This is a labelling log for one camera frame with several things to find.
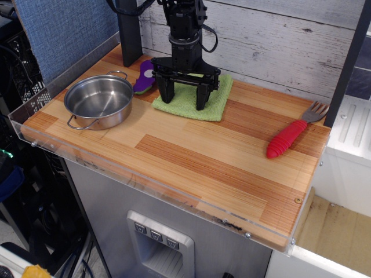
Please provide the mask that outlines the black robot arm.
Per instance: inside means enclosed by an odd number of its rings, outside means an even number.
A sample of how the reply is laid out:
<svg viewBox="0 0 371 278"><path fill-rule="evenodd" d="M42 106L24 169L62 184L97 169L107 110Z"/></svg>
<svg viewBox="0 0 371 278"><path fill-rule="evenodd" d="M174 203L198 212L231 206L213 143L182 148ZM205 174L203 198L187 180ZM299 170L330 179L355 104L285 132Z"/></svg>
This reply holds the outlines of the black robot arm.
<svg viewBox="0 0 371 278"><path fill-rule="evenodd" d="M209 65L203 52L213 52L218 44L207 50L202 43L202 31L215 33L204 25L208 18L207 7L202 1L163 1L163 11L170 27L169 42L172 47L170 57L152 58L153 76L165 103L170 103L175 95L174 84L195 86L197 89L197 110L203 110L212 91L219 88L220 70Z"/></svg>

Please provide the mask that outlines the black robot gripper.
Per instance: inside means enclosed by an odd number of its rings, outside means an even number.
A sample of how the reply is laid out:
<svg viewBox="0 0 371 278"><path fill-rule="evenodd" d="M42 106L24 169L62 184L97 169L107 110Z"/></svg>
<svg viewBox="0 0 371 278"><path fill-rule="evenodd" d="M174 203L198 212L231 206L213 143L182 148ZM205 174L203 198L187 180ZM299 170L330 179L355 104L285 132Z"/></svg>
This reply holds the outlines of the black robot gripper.
<svg viewBox="0 0 371 278"><path fill-rule="evenodd" d="M166 104L174 97L174 84L197 86L197 110L203 110L212 91L219 88L220 70L204 62L202 46L172 45L170 57L152 58L153 75L161 99Z"/></svg>

